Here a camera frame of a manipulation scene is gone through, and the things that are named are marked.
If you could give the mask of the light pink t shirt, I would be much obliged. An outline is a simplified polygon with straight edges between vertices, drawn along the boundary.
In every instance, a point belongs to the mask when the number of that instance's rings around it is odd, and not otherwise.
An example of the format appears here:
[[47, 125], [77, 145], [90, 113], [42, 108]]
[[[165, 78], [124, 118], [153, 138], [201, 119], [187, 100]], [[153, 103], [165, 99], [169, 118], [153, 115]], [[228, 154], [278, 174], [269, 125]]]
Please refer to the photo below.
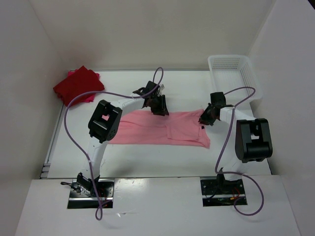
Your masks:
[[203, 110], [173, 112], [156, 116], [137, 110], [121, 118], [118, 132], [110, 141], [116, 145], [173, 145], [210, 148], [210, 139], [199, 123]]

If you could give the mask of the dark red t shirt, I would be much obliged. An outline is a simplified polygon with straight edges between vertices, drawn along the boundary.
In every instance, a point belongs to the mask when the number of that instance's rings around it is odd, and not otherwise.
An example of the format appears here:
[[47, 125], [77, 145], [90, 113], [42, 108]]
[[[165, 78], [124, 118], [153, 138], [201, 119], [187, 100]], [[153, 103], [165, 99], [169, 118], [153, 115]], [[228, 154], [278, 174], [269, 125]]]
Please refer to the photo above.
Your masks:
[[57, 97], [66, 105], [77, 96], [91, 91], [103, 91], [105, 86], [99, 80], [99, 74], [81, 66], [75, 71], [68, 72], [68, 76], [53, 87]]

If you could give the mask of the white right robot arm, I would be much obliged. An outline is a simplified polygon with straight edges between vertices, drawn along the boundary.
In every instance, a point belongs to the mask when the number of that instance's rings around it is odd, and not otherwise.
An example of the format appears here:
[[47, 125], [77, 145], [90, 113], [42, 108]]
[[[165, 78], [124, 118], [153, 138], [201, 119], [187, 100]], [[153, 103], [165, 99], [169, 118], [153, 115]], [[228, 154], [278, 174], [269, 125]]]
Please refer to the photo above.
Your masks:
[[[227, 193], [247, 173], [249, 162], [262, 162], [272, 156], [270, 128], [267, 119], [248, 116], [237, 110], [237, 105], [227, 104], [223, 92], [211, 93], [210, 100], [199, 122], [213, 126], [215, 121], [219, 120], [229, 124], [227, 136], [215, 165], [216, 188], [221, 193]], [[220, 168], [220, 161], [233, 131], [235, 156]]]

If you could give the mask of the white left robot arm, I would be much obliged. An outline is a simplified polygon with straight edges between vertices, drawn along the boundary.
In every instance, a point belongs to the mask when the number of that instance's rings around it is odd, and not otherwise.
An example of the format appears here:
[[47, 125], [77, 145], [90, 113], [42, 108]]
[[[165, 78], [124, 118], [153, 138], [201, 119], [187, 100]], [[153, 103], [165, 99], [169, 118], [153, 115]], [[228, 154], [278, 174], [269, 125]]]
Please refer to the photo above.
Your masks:
[[119, 128], [124, 115], [149, 107], [153, 115], [169, 115], [163, 86], [149, 81], [145, 87], [133, 92], [134, 97], [123, 98], [114, 102], [101, 100], [88, 123], [90, 142], [87, 151], [88, 163], [77, 176], [77, 184], [86, 196], [95, 196], [98, 191], [100, 165], [109, 141]]

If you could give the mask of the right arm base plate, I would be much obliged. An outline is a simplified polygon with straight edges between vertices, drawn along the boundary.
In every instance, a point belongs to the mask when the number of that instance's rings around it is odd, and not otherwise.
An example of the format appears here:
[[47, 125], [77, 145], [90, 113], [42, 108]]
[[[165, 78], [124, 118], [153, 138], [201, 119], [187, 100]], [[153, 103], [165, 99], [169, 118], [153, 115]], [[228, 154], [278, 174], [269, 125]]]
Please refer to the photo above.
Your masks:
[[202, 178], [200, 180], [202, 202], [204, 207], [224, 207], [247, 205], [245, 189], [242, 180], [219, 183], [216, 178]]

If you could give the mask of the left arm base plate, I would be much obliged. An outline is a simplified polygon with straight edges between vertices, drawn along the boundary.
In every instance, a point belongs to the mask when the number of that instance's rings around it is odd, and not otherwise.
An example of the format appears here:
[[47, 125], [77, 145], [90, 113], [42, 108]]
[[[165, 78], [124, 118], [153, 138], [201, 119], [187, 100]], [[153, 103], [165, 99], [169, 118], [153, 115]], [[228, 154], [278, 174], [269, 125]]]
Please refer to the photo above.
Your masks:
[[[98, 182], [97, 191], [102, 203], [102, 208], [112, 208], [113, 207], [113, 197], [114, 197], [114, 184], [113, 179], [100, 179]], [[97, 209], [99, 204], [95, 193], [93, 195], [88, 195], [86, 192], [81, 190], [73, 180], [71, 183], [67, 183], [71, 186], [69, 198], [68, 198], [68, 209]]]

